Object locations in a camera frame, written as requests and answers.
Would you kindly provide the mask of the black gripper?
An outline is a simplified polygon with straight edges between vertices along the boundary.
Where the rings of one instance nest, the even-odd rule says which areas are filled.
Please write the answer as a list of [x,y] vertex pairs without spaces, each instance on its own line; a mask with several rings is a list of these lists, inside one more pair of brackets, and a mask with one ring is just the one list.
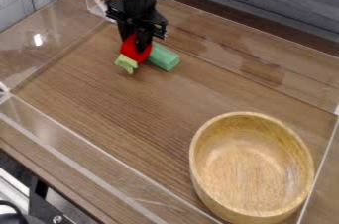
[[117,21],[122,39],[137,37],[141,53],[151,44],[153,37],[166,38],[169,21],[157,11],[157,0],[105,0],[105,4],[106,16]]

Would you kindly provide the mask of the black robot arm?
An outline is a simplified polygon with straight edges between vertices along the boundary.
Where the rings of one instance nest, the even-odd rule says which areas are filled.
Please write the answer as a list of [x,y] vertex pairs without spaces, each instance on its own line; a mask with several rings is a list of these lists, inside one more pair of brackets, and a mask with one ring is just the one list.
[[143,52],[153,38],[166,38],[169,20],[157,10],[157,0],[105,0],[106,16],[115,20],[122,39],[135,36],[135,47]]

